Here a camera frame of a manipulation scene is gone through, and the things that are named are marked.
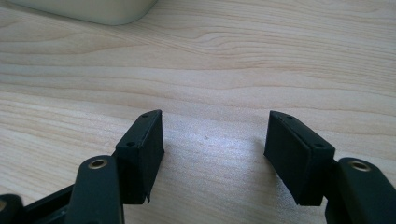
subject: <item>wooden table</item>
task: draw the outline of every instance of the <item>wooden table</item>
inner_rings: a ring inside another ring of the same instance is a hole
[[[396,185],[394,0],[159,0],[122,26],[0,1],[0,194],[25,204],[163,111],[151,203],[126,223],[325,223],[262,155],[289,113]]]

